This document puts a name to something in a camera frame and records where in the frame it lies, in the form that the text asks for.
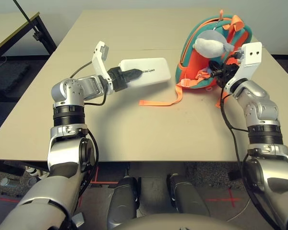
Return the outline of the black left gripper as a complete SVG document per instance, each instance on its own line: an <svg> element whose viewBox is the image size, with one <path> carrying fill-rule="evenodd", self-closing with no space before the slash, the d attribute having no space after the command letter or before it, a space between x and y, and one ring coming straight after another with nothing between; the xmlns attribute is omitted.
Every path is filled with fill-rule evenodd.
<svg viewBox="0 0 288 230"><path fill-rule="evenodd" d="M113 90L118 92L127 89L128 86L126 82L138 79L143 72L139 69L130 69L124 71L123 74L121 68L110 68L107 73L111 78Z"/></svg>

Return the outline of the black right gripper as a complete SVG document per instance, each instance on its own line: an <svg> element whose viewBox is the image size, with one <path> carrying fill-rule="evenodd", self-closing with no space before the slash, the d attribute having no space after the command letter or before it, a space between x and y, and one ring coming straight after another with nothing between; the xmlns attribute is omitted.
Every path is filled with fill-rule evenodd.
<svg viewBox="0 0 288 230"><path fill-rule="evenodd" d="M237 64L222 65L214 60L210 60L208 66L212 71L211 76L216 76L216 83L220 88L224 88L229 80L234 77L238 70Z"/></svg>

